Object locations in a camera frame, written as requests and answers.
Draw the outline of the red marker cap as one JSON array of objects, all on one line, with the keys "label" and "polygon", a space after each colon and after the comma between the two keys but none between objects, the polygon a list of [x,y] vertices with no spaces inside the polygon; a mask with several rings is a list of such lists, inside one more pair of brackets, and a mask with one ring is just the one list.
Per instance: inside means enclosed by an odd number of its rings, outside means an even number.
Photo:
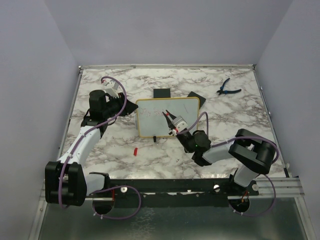
[{"label": "red marker cap", "polygon": [[134,155],[134,156],[137,156],[137,153],[138,153],[138,148],[136,147],[136,148],[134,149],[133,155]]}]

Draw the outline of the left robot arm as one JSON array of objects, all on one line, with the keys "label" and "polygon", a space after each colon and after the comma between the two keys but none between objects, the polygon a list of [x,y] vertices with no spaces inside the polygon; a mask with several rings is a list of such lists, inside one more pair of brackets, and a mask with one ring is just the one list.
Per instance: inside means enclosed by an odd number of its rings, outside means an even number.
[{"label": "left robot arm", "polygon": [[81,206],[92,193],[103,198],[111,190],[108,174],[84,174],[83,167],[95,145],[100,141],[109,122],[125,117],[138,109],[122,92],[98,89],[89,93],[89,109],[73,144],[57,161],[45,166],[45,200],[61,206]]}]

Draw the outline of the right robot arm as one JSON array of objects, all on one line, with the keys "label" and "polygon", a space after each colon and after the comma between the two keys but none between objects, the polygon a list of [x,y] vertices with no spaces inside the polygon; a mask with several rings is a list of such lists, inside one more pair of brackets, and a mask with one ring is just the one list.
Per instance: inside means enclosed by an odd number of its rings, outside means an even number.
[{"label": "right robot arm", "polygon": [[208,131],[190,132],[199,118],[189,127],[181,116],[175,116],[168,110],[162,114],[169,128],[168,134],[178,139],[184,151],[192,154],[192,160],[197,165],[210,166],[230,158],[235,158],[241,163],[229,184],[230,191],[236,196],[246,192],[256,177],[267,175],[272,164],[280,156],[279,149],[273,141],[244,128],[238,130],[235,137],[212,145]]}]

